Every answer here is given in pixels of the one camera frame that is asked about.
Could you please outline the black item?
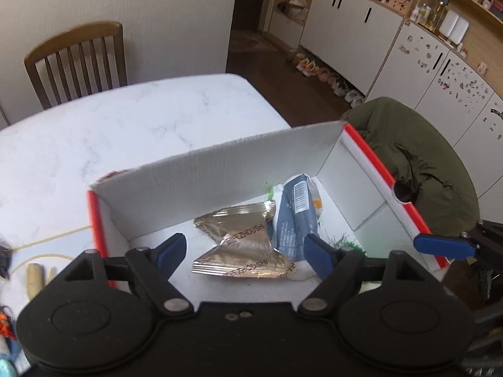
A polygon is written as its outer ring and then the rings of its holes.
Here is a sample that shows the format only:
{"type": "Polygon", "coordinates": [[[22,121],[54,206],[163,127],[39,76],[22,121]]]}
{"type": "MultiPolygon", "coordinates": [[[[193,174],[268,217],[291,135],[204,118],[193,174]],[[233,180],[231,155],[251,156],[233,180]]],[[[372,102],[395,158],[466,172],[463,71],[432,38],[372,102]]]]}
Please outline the black item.
{"type": "Polygon", "coordinates": [[[13,250],[6,243],[0,243],[0,276],[9,279],[9,268],[12,262],[13,250]]]}

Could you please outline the teal egg-shaped toy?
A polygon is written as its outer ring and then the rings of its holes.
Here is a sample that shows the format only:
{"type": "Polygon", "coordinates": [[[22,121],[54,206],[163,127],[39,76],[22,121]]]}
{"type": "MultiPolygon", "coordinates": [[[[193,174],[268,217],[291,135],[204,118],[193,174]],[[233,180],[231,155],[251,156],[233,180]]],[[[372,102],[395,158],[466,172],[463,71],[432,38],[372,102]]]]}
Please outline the teal egg-shaped toy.
{"type": "Polygon", "coordinates": [[[0,377],[17,377],[17,376],[18,373],[15,366],[13,366],[13,364],[11,364],[11,362],[8,361],[7,358],[1,358],[0,377]]]}

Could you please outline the gold foil snack packet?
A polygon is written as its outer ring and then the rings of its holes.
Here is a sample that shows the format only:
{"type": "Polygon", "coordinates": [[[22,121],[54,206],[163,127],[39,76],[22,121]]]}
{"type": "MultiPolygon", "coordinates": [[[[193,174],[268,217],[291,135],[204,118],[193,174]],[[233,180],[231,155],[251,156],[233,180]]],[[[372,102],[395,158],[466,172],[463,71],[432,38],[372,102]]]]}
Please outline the gold foil snack packet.
{"type": "Polygon", "coordinates": [[[295,264],[271,241],[276,203],[272,200],[219,209],[194,219],[194,226],[216,246],[192,265],[200,275],[236,278],[281,278],[295,264]]]}

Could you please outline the red figure keychain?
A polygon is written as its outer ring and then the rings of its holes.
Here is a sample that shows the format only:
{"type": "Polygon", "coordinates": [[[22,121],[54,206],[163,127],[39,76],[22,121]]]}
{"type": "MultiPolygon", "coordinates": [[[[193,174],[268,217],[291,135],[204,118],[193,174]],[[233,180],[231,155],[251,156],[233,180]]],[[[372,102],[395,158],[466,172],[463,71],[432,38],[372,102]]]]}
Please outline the red figure keychain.
{"type": "Polygon", "coordinates": [[[13,320],[11,316],[7,314],[5,306],[2,306],[0,309],[0,335],[6,339],[13,341],[17,340],[13,320]]]}

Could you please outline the white canister pair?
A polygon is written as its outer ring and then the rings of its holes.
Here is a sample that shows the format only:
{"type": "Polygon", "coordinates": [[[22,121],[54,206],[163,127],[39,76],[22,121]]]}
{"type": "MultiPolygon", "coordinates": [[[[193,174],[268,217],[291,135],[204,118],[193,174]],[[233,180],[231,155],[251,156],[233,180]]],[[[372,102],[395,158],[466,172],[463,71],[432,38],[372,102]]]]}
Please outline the white canister pair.
{"type": "Polygon", "coordinates": [[[439,33],[451,43],[459,45],[469,28],[469,22],[457,12],[449,10],[439,27],[439,33]]]}

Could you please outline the red cardboard shoe box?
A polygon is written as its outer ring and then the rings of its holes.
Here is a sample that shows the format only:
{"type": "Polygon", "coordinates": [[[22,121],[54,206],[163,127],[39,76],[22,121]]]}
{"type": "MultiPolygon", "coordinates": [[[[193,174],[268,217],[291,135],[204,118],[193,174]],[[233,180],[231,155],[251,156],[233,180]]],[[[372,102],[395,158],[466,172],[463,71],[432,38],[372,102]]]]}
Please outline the red cardboard shoe box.
{"type": "Polygon", "coordinates": [[[265,200],[273,186],[298,174],[318,188],[323,240],[356,243],[379,258],[401,249],[436,275],[447,270],[445,258],[415,250],[425,221],[398,200],[389,170],[342,122],[259,134],[108,174],[88,193],[96,248],[121,256],[184,232],[193,250],[208,249],[208,240],[189,228],[196,217],[265,200]]]}

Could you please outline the olive green jacket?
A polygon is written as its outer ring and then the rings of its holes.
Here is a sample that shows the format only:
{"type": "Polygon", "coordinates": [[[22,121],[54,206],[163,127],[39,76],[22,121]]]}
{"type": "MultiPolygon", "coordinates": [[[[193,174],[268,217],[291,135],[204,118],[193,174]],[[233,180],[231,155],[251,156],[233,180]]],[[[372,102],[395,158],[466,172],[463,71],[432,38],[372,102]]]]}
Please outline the olive green jacket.
{"type": "Polygon", "coordinates": [[[432,233],[457,237],[480,219],[475,187],[463,162],[425,118],[380,97],[347,111],[350,123],[396,181],[395,194],[413,203],[432,233]]]}

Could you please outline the yellow small carton box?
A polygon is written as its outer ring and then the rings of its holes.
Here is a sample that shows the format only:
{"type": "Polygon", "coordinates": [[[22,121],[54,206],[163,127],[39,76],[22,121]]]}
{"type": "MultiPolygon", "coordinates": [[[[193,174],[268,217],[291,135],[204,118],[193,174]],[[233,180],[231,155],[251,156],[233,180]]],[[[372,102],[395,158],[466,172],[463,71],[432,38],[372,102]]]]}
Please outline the yellow small carton box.
{"type": "Polygon", "coordinates": [[[49,274],[38,263],[30,263],[26,268],[26,293],[29,300],[35,298],[56,276],[57,269],[49,268],[49,274]]]}

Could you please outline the brown wooden chair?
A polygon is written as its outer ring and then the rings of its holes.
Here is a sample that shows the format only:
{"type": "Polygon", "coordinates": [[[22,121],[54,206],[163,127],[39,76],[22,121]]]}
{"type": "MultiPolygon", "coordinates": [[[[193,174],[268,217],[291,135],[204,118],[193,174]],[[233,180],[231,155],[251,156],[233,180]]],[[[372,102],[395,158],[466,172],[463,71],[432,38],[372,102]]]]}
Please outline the brown wooden chair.
{"type": "Polygon", "coordinates": [[[24,66],[44,110],[128,84],[123,25],[99,20],[37,45],[24,66]]]}

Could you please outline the shoes on floor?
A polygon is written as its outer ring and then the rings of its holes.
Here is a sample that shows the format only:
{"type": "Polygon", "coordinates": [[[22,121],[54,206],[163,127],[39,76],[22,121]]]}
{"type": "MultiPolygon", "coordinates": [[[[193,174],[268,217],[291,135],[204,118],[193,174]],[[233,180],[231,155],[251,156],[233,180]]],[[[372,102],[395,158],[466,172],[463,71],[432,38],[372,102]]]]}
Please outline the shoes on floor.
{"type": "Polygon", "coordinates": [[[333,94],[343,99],[351,108],[359,107],[364,102],[365,96],[360,90],[331,67],[320,66],[314,57],[292,49],[288,51],[286,59],[290,60],[295,69],[305,77],[317,78],[321,83],[327,84],[333,94]]]}

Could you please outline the white blue snack bag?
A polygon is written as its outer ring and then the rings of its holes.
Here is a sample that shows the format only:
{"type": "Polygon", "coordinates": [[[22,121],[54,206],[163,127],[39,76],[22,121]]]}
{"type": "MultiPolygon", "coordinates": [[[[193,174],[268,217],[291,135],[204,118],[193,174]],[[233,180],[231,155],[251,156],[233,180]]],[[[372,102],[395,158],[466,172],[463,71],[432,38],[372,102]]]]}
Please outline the white blue snack bag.
{"type": "Polygon", "coordinates": [[[318,235],[322,201],[318,188],[306,174],[291,177],[269,191],[275,202],[272,244],[293,262],[304,260],[303,239],[318,235]]]}

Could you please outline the white wall cabinet unit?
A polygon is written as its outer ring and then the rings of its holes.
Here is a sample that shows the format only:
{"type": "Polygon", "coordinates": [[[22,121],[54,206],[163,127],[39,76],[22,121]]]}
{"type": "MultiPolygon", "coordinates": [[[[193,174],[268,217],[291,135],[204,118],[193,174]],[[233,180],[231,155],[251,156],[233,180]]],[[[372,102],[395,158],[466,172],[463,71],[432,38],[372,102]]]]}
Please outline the white wall cabinet unit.
{"type": "Polygon", "coordinates": [[[389,97],[454,148],[481,215],[502,215],[502,0],[270,0],[266,34],[331,67],[365,96],[389,97]],[[469,22],[459,45],[439,33],[469,22]]]}

